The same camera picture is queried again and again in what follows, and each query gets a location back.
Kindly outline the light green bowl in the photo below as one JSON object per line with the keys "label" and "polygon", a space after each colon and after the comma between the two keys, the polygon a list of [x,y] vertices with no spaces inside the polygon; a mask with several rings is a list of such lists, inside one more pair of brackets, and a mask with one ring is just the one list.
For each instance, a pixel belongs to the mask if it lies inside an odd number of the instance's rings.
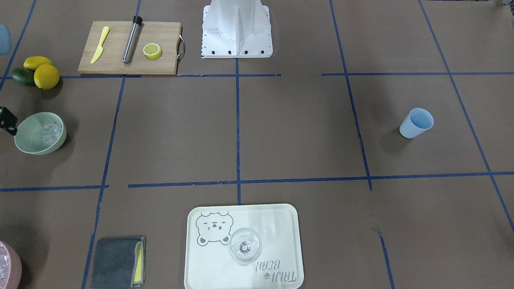
{"label": "light green bowl", "polygon": [[[57,123],[63,126],[63,133],[59,140],[49,146],[42,141],[41,131],[47,124]],[[32,155],[46,155],[61,148],[67,137],[67,128],[63,120],[54,113],[40,112],[27,117],[18,126],[18,133],[14,137],[18,150]]]}

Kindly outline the light blue plastic cup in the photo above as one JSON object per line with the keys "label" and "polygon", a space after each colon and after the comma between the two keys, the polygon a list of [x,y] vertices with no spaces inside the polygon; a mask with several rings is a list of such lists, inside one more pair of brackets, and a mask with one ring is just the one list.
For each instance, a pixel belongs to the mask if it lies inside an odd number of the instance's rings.
{"label": "light blue plastic cup", "polygon": [[400,125],[400,134],[408,139],[415,138],[434,125],[434,118],[424,108],[413,108]]}

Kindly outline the pink bowl of ice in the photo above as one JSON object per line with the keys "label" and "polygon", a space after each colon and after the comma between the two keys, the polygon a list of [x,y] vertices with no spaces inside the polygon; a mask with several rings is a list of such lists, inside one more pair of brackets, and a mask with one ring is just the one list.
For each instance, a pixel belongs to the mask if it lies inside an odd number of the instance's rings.
{"label": "pink bowl of ice", "polygon": [[22,264],[18,253],[7,243],[0,242],[0,288],[18,289]]}

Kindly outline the green lime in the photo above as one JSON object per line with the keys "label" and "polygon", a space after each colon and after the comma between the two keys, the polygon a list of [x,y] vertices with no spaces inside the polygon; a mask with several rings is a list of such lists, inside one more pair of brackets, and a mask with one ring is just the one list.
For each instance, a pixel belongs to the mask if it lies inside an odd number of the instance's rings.
{"label": "green lime", "polygon": [[35,72],[27,68],[15,68],[11,73],[11,78],[18,84],[24,86],[36,86],[34,81]]}

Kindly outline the yellow lemon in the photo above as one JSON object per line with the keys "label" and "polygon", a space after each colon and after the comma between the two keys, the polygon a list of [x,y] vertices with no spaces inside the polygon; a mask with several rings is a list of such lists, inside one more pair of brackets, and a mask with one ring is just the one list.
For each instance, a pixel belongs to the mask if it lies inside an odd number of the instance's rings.
{"label": "yellow lemon", "polygon": [[41,90],[50,90],[59,82],[58,69],[51,64],[42,64],[34,73],[34,83]]}
{"label": "yellow lemon", "polygon": [[42,55],[34,55],[31,57],[28,57],[24,63],[23,66],[26,69],[29,69],[31,71],[36,71],[37,68],[39,68],[42,65],[53,65],[53,62],[48,59],[47,57],[44,57]]}

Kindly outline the yellow plastic knife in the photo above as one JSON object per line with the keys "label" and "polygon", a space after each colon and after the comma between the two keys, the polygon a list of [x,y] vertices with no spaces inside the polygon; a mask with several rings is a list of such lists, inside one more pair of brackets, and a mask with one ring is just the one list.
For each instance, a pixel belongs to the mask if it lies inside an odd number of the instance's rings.
{"label": "yellow plastic knife", "polygon": [[104,26],[102,28],[100,39],[99,39],[99,42],[97,44],[95,53],[93,54],[92,59],[90,60],[90,64],[96,63],[97,60],[99,59],[99,57],[101,56],[101,54],[103,53],[103,51],[104,51],[103,44],[104,44],[104,42],[105,42],[105,40],[106,40],[106,38],[107,38],[109,33],[110,33],[110,27]]}

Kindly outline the lemon half slice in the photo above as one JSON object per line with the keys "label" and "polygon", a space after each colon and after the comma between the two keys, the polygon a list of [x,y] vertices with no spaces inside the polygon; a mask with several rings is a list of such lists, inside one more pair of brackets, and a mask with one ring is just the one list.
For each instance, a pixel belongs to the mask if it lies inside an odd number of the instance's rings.
{"label": "lemon half slice", "polygon": [[143,54],[148,59],[156,59],[162,56],[162,48],[159,44],[148,43],[143,47]]}

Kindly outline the wooden cutting board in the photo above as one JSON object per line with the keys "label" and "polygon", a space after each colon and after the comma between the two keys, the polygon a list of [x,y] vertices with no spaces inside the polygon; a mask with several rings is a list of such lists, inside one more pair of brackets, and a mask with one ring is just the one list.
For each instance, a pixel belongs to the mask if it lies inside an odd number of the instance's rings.
{"label": "wooden cutting board", "polygon": [[[182,25],[179,22],[143,22],[135,51],[130,63],[122,62],[127,40],[130,36],[131,21],[94,21],[78,66],[80,74],[114,74],[114,75],[174,75],[177,71],[177,55],[181,42]],[[103,53],[91,64],[102,29],[110,28],[103,43]],[[143,47],[156,43],[162,49],[162,55],[150,59],[143,54]]]}

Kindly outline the clear wine glass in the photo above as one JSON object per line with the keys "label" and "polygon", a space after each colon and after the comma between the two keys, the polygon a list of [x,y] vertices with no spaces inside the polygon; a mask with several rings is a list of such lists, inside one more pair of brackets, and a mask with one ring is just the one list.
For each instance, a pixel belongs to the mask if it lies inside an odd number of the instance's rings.
{"label": "clear wine glass", "polygon": [[250,265],[262,252],[262,239],[252,228],[237,229],[230,238],[229,250],[239,265]]}

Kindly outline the cream bear tray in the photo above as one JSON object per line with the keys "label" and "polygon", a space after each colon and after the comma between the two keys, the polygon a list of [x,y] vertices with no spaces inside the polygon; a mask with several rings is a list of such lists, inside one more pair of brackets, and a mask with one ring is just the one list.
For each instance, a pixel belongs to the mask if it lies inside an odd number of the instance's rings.
{"label": "cream bear tray", "polygon": [[[262,252],[239,265],[229,250],[237,229],[252,228]],[[298,289],[304,281],[297,210],[290,204],[194,208],[188,216],[186,289]]]}

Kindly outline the metal handled knife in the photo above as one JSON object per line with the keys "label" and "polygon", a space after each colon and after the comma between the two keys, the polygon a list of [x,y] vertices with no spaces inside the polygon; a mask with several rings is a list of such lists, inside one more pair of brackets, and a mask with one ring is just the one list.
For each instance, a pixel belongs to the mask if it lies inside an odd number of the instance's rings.
{"label": "metal handled knife", "polygon": [[123,64],[128,64],[132,61],[135,47],[137,44],[137,39],[140,33],[140,26],[143,23],[143,18],[139,15],[135,15],[132,22],[132,27],[130,31],[130,35],[127,39],[127,43],[125,46],[125,50],[122,57]]}

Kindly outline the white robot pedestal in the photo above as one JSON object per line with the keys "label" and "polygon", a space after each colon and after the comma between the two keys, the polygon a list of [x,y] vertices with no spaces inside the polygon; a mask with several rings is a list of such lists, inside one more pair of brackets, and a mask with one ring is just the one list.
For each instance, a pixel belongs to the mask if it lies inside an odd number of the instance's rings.
{"label": "white robot pedestal", "polygon": [[204,6],[201,57],[267,58],[272,55],[270,11],[260,0],[213,0]]}

